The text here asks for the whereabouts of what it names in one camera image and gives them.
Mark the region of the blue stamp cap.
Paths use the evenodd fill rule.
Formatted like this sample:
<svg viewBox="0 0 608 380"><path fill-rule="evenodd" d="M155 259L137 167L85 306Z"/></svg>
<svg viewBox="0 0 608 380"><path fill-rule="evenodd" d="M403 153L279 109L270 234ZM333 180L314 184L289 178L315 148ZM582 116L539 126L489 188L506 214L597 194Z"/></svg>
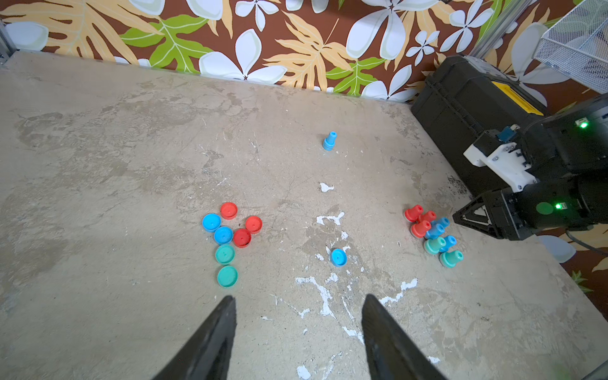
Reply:
<svg viewBox="0 0 608 380"><path fill-rule="evenodd" d="M347 264L348 256L346 255L345 251L335 249L330 254L330 260L335 266L340 268Z"/></svg>

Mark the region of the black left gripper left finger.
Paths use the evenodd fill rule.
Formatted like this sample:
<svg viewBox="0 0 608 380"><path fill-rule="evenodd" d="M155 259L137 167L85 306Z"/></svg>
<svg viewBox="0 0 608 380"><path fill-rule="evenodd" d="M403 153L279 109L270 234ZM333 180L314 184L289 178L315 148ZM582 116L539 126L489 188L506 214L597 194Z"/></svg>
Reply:
<svg viewBox="0 0 608 380"><path fill-rule="evenodd" d="M226 380L236 327L236 300L228 295L154 380Z"/></svg>

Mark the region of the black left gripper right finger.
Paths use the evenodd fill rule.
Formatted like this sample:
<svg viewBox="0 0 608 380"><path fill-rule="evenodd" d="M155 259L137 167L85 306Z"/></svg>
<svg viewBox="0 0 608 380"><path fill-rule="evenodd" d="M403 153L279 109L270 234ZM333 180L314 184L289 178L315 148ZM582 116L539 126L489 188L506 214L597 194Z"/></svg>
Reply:
<svg viewBox="0 0 608 380"><path fill-rule="evenodd" d="M362 327L373 380L445 380L373 294L366 296Z"/></svg>

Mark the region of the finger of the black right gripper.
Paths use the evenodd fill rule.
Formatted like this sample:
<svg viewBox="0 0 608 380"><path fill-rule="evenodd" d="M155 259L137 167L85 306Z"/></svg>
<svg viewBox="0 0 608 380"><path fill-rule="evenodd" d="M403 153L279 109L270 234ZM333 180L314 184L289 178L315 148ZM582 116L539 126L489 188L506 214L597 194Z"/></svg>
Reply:
<svg viewBox="0 0 608 380"><path fill-rule="evenodd" d="M482 234L504 234L503 226L494 215L494 208L503 211L502 192L485 192L470 201L452 215L459 226L470 228Z"/></svg>

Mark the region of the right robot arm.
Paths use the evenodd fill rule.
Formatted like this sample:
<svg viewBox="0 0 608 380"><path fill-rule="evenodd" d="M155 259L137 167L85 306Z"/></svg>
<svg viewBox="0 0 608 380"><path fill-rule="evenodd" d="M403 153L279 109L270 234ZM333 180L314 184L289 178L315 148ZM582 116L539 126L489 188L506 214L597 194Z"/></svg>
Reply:
<svg viewBox="0 0 608 380"><path fill-rule="evenodd" d="M521 127L483 132L464 152L505 188L454 213L460 226L523 241L541 231L585 231L607 222L607 96Z"/></svg>

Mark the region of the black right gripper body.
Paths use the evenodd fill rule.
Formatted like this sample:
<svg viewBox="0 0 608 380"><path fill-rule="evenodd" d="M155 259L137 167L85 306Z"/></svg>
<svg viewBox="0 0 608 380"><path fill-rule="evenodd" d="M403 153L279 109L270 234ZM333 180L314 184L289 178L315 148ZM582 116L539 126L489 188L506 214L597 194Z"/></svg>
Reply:
<svg viewBox="0 0 608 380"><path fill-rule="evenodd" d="M523 241L551 229L583 231L607 223L607 172L605 170L545 180L514 193L499 193L493 207L497 237Z"/></svg>

